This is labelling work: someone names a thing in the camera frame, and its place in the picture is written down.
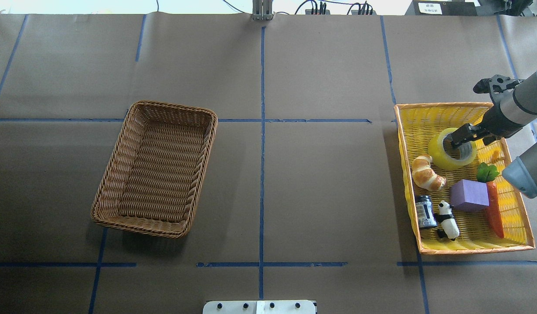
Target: small toy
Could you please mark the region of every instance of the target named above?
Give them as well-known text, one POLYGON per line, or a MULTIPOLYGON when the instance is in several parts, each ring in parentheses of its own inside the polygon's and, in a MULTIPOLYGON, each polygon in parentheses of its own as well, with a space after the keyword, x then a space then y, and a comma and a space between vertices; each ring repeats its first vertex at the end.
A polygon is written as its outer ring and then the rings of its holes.
POLYGON ((485 183, 460 180, 450 187, 452 207, 464 212, 478 212, 489 205, 485 183))
POLYGON ((429 195, 416 196, 416 214, 418 215, 418 227, 422 230, 437 227, 433 217, 432 198, 429 195))
POLYGON ((412 162, 412 177, 417 186, 428 191, 439 191, 445 186, 446 179, 432 169, 432 157, 423 154, 412 162))
POLYGON ((499 208, 499 193, 497 191, 497 185, 493 180, 499 175, 497 167, 495 165, 487 165, 486 163, 481 163, 478 165, 478 174, 476 179, 478 181, 485 183, 487 188, 487 195, 489 205, 486 207, 486 217, 489 222, 489 226, 493 229, 493 232, 500 237, 504 238, 503 232, 503 221, 501 219, 501 213, 499 208))
POLYGON ((447 237, 454 241, 460 235, 460 230, 456 225, 456 220, 452 214, 450 204, 446 201, 439 203, 439 215, 435 214, 435 220, 441 224, 443 230, 438 230, 439 237, 447 237))
POLYGON ((501 157, 501 153, 498 149, 494 150, 491 155, 491 163, 497 163, 498 161, 503 160, 503 157, 501 157))

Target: blue tape line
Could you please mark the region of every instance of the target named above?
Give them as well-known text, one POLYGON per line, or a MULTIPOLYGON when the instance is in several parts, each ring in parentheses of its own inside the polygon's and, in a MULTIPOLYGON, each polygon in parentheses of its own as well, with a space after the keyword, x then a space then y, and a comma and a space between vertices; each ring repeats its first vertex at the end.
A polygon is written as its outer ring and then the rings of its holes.
POLYGON ((0 118, 0 123, 122 123, 123 119, 0 118))
POLYGON ((98 256, 98 262, 96 263, 96 274, 95 274, 95 282, 94 286, 92 288, 92 295, 91 295, 91 304, 88 308, 88 314, 92 314, 94 312, 94 304, 96 301, 96 291, 98 290, 98 281, 100 278, 100 269, 102 267, 102 259, 104 257, 104 249, 105 249, 105 239, 108 236, 108 229, 106 227, 103 227, 102 231, 102 242, 100 244, 100 253, 98 256))
POLYGON ((143 44, 143 33, 145 32, 146 14, 143 14, 143 24, 141 24, 141 34, 139 35, 139 45, 137 45, 137 54, 135 55, 135 62, 139 62, 139 56, 141 56, 141 44, 143 44))
POLYGON ((0 267, 96 267, 96 263, 0 263, 0 267))
POLYGON ((369 119, 266 119, 268 123, 373 123, 369 119))
POLYGON ((262 119, 218 119, 219 123, 260 123, 262 119))
POLYGON ((266 267, 342 267, 347 262, 265 262, 266 267))
POLYGON ((28 16, 25 15, 25 18, 23 20, 23 25, 21 26, 21 29, 19 30, 19 34, 17 35, 17 40, 15 42, 15 45, 13 46, 11 55, 9 56, 9 61, 7 62, 7 66, 5 67, 5 71, 3 72, 3 77, 1 77, 0 95, 3 89, 3 85, 5 84, 5 79, 7 78, 7 74, 9 73, 9 69, 11 69, 11 63, 13 62, 13 57, 15 56, 15 52, 17 51, 17 48, 19 47, 19 42, 21 41, 21 37, 23 36, 23 32, 24 32, 24 28, 26 26, 27 20, 28 20, 28 16))
POLYGON ((381 20, 381 33, 383 34, 383 46, 384 46, 384 57, 387 60, 387 72, 388 72, 388 84, 391 88, 391 98, 392 103, 396 105, 396 97, 394 96, 394 89, 392 88, 392 70, 391 70, 391 60, 388 56, 388 45, 387 45, 387 35, 384 31, 384 18, 383 16, 379 16, 381 20))
POLYGON ((421 261, 420 252, 417 251, 416 253, 418 255, 418 270, 420 272, 421 297, 424 300, 425 314, 429 314, 428 291, 425 288, 424 265, 421 261))
MULTIPOLYGON (((263 262, 263 267, 342 267, 346 265, 348 265, 348 262, 263 262)), ((259 263, 257 262, 197 263, 197 268, 209 268, 209 267, 259 267, 259 263)))
MULTIPOLYGON (((0 267, 96 267, 97 263, 54 263, 54 262, 27 262, 27 263, 0 263, 0 267)), ((137 263, 102 263, 102 267, 137 267, 137 263)))
POLYGON ((503 25, 501 24, 501 18, 499 15, 496 15, 497 18, 497 26, 499 27, 499 33, 501 35, 501 41, 503 42, 503 48, 505 49, 505 54, 507 55, 507 60, 509 61, 509 66, 511 66, 511 72, 513 73, 513 77, 515 79, 518 79, 518 76, 516 75, 516 71, 514 70, 514 65, 511 58, 511 53, 509 52, 509 48, 507 46, 507 41, 505 40, 505 34, 503 32, 503 25))
MULTIPOLYGON (((453 260, 422 262, 423 266, 537 266, 537 260, 453 260)), ((396 262, 396 266, 419 266, 418 262, 396 262)))
POLYGON ((209 267, 259 267, 258 262, 220 262, 220 263, 197 263, 197 268, 209 267))
POLYGON ((259 300, 263 300, 265 262, 265 30, 261 28, 261 195, 259 201, 259 300))
POLYGON ((102 267, 137 267, 137 263, 102 263, 102 267))

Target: wicker basket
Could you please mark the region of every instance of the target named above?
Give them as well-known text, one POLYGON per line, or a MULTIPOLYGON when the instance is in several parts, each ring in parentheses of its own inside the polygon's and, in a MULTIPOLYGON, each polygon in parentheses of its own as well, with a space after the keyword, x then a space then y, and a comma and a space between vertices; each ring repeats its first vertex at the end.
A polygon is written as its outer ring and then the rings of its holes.
POLYGON ((92 206, 99 225, 185 236, 218 119, 208 109, 139 101, 129 109, 92 206))
POLYGON ((479 123, 483 114, 491 106, 491 103, 423 103, 394 107, 398 121, 404 194, 408 203, 412 230, 414 230, 418 248, 422 254, 496 253, 535 248, 522 196, 501 176, 495 180, 495 183, 499 190, 503 239, 494 234, 484 211, 475 213, 455 211, 456 223, 460 228, 460 236, 455 241, 440 239, 434 229, 420 230, 418 228, 414 194, 430 195, 434 212, 437 213, 436 204, 442 199, 450 201, 449 188, 461 179, 475 180, 477 165, 481 162, 490 163, 494 151, 500 152, 500 158, 494 163, 499 171, 511 163, 504 139, 495 141, 487 147, 479 140, 476 142, 478 156, 470 165, 455 171, 444 171, 432 166, 436 173, 447 179, 447 185, 441 191, 430 192, 412 182, 411 163, 419 155, 427 153, 427 145, 434 135, 447 127, 460 127, 464 123, 479 123))

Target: toy carrot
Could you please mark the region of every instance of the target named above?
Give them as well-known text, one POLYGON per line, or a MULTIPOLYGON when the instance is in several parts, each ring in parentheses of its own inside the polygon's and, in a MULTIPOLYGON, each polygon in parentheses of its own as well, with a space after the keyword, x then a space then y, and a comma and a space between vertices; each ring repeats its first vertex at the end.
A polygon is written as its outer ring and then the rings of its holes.
POLYGON ((501 220, 501 213, 499 208, 499 193, 497 191, 497 185, 493 180, 499 175, 497 167, 495 165, 487 165, 481 163, 478 166, 478 174, 476 179, 480 182, 484 182, 487 186, 487 195, 489 198, 489 206, 486 207, 486 217, 489 222, 489 226, 493 229, 493 232, 500 237, 504 238, 503 222, 501 220))

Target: purple block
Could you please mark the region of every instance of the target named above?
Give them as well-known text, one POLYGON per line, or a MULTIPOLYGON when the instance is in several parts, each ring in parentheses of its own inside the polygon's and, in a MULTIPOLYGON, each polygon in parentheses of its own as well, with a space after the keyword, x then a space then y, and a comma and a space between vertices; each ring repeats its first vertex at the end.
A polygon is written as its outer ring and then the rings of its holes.
POLYGON ((450 205, 465 212, 477 212, 489 206, 487 185, 478 181, 460 180, 450 188, 450 205))

